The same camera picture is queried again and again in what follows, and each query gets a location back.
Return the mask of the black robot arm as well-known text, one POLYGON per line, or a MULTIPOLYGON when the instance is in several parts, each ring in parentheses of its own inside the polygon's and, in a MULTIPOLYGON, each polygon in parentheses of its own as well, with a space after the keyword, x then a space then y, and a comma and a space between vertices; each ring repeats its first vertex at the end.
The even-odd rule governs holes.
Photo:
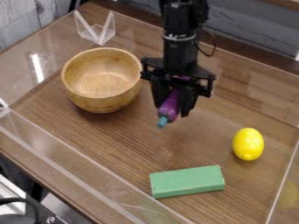
POLYGON ((212 97, 217 76, 198 62, 200 29, 209 20, 208 0, 160 0, 164 57, 142 58, 142 78, 151 83, 160 123, 186 117, 201 96, 212 97))

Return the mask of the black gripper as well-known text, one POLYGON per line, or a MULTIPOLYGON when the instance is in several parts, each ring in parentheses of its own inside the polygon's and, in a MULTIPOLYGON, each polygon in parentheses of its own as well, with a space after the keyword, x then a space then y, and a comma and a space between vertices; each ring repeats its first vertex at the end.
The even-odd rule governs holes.
POLYGON ((188 117, 198 97, 212 97, 217 75, 200 65, 190 66, 186 71, 173 71, 158 58, 143 57, 142 65, 142 78, 151 83, 154 105, 160 108, 172 89, 180 88, 182 117, 188 117))

